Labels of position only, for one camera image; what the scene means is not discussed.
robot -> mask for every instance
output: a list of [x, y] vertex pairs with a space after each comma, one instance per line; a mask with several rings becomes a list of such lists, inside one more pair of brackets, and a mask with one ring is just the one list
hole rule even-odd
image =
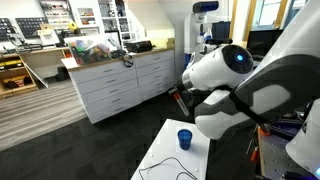
[[320, 179], [320, 1], [310, 0], [254, 70], [248, 51], [220, 47], [192, 59], [178, 86], [211, 90], [195, 108], [199, 130], [219, 140], [235, 130], [271, 119], [314, 101], [306, 122], [286, 146], [289, 156]]

